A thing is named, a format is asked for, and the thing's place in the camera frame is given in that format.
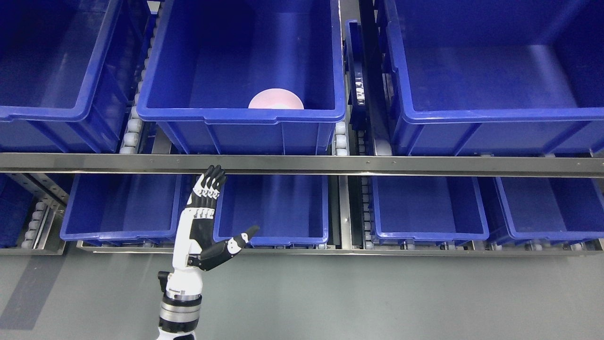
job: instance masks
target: white roller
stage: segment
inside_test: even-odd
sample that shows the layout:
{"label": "white roller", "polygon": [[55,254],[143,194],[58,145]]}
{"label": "white roller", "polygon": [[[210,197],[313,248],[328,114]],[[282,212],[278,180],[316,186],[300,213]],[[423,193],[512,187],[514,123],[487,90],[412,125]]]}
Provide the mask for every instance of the white roller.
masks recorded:
{"label": "white roller", "polygon": [[338,149],[346,149],[348,145],[348,141],[345,135],[338,134],[336,135],[336,148]]}
{"label": "white roller", "polygon": [[38,230],[40,228],[40,221],[31,221],[27,228],[29,230]]}
{"label": "white roller", "polygon": [[346,134],[346,122],[336,123],[336,134]]}
{"label": "white roller", "polygon": [[41,220],[44,217],[44,211],[34,211],[31,215],[32,220]]}
{"label": "white roller", "polygon": [[29,230],[25,232],[25,239],[26,240],[33,240],[34,238],[36,238],[36,234],[37,234],[37,230]]}
{"label": "white roller", "polygon": [[140,139],[136,132],[128,132],[124,135],[124,146],[137,146]]}
{"label": "white roller", "polygon": [[143,128],[142,120],[136,119],[136,118],[128,120],[128,132],[139,133],[139,132],[141,132],[142,128]]}
{"label": "white roller", "polygon": [[21,248],[23,249],[31,249],[34,246],[33,240],[25,240],[21,243]]}
{"label": "white roller", "polygon": [[137,150],[132,146],[124,146],[120,149],[120,154],[132,155],[137,153]]}
{"label": "white roller", "polygon": [[132,109],[130,110],[130,117],[140,119],[136,106],[133,106]]}

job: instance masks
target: blue plastic bin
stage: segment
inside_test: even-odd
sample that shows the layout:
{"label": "blue plastic bin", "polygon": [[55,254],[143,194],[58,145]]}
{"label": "blue plastic bin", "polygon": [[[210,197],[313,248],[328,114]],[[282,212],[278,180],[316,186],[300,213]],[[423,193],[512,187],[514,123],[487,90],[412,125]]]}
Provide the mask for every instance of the blue plastic bin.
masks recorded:
{"label": "blue plastic bin", "polygon": [[314,246],[329,238],[327,177],[231,175],[220,195],[214,239],[258,225],[252,246]]}
{"label": "blue plastic bin", "polygon": [[[345,114],[338,0],[168,0],[137,110],[188,154],[324,154]],[[285,88],[304,110],[248,109]]]}
{"label": "blue plastic bin", "polygon": [[552,244],[604,238],[604,199],[590,178],[481,178],[497,244]]}
{"label": "blue plastic bin", "polygon": [[32,198],[31,193],[0,174],[0,248],[16,246]]}
{"label": "blue plastic bin", "polygon": [[372,177],[373,241],[456,246],[486,240],[489,228],[475,177]]}
{"label": "blue plastic bin", "polygon": [[96,246],[174,241],[190,182],[184,175],[77,175],[60,237]]}
{"label": "blue plastic bin", "polygon": [[396,154],[604,148],[604,1],[376,4]]}
{"label": "blue plastic bin", "polygon": [[0,1],[0,151],[114,152],[143,0]]}

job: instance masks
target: robotic hand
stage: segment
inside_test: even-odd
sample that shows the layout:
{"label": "robotic hand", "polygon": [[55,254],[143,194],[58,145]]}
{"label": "robotic hand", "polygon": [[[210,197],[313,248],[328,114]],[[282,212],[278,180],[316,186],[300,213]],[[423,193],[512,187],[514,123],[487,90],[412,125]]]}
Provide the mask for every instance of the robotic hand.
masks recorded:
{"label": "robotic hand", "polygon": [[219,166],[199,177],[181,213],[176,231],[173,273],[159,272],[164,293],[159,312],[158,340],[195,340],[201,306],[201,271],[232,259],[258,232],[253,226],[229,240],[214,242],[214,212],[220,189],[227,180]]}

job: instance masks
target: metal shelf rack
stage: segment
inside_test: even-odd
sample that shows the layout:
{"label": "metal shelf rack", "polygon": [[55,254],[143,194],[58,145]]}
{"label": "metal shelf rack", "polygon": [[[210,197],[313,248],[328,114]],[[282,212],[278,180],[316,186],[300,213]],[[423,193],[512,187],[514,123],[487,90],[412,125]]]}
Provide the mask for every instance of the metal shelf rack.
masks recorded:
{"label": "metal shelf rack", "polygon": [[[425,176],[500,176],[500,177],[592,177],[604,178],[604,158],[586,157],[402,157],[392,156],[388,129],[384,122],[384,83],[380,70],[381,53],[376,36],[371,0],[359,0],[364,43],[365,105],[370,122],[367,133],[375,155],[294,156],[294,155],[177,155],[168,154],[165,136],[155,139],[153,154],[25,154],[1,153],[0,172],[12,173],[23,186],[43,200],[55,201],[51,232],[47,244],[57,244],[49,253],[62,253],[65,243],[58,238],[60,211],[68,195],[57,193],[57,186],[44,173],[104,173],[104,174],[198,174],[208,166],[220,164],[227,174],[306,174],[331,175],[330,210],[332,238],[325,249],[254,248],[245,253],[317,254],[317,255],[421,255],[421,256],[580,256],[602,253],[604,240],[594,240],[579,246],[528,245],[502,247],[474,242],[465,247],[426,246],[410,249],[406,246],[373,246],[365,242],[362,219],[361,185],[358,177],[373,175]],[[359,136],[349,130],[350,154],[356,153]],[[169,244],[154,246],[91,246],[82,241],[77,247],[97,253],[171,253]],[[9,249],[0,253],[35,253],[34,250]]]}

